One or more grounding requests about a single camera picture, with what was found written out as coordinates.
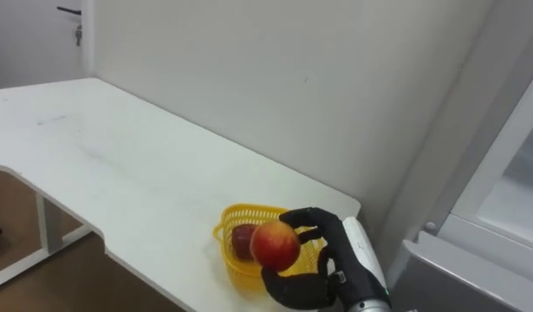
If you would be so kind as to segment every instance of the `door handle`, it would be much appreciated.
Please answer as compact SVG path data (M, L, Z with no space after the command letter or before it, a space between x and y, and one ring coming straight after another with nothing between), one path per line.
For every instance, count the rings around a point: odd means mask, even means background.
M64 7L56 7L56 9L60 10L60 11L63 11L63 12L66 12L66 13L69 13L69 14L74 14L74 15L77 15L77 16L81 15L81 10L72 10L72 9L68 9L68 8L64 8Z

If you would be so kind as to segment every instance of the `yellow plastic basket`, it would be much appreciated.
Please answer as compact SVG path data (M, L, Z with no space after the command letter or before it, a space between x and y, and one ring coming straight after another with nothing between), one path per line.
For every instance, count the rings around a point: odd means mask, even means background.
M212 235L220 243L222 258L233 285L245 292L264 291L263 280L260 277L260 266L255 262L245 262L238 260L233 255L231 245L231 230L240 224L262 224L264 222L277 219L286 212L287 209L272 207L267 205L235 204L227 207L222 212L220 224L214 228ZM308 228L297 229L297 233ZM302 273L316 273L316 261L318 253L323 247L322 239L310 241L301 246L301 255L289 269L280 273L282 276L290 276Z

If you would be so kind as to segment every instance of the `basket handle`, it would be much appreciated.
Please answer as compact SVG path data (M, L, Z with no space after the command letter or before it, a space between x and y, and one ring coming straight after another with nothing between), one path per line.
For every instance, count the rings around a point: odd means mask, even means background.
M220 230L222 230L222 224L218 224L216 225L216 227L214 228L214 231L212 231L212 235L214 236L214 238L216 238L218 240L219 243L222 243L222 238L220 237Z

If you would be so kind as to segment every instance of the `white desk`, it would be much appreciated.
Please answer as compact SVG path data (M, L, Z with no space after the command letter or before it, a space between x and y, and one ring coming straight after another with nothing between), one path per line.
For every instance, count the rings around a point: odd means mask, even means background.
M98 79L0 90L0 170L96 231L160 293L204 312L283 310L231 287L211 235L226 206L313 205L342 218L361 207Z

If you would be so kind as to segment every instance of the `white door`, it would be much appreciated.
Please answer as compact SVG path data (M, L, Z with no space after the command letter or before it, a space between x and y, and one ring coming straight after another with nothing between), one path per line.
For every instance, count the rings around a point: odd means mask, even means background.
M81 0L0 0L0 88L83 77Z

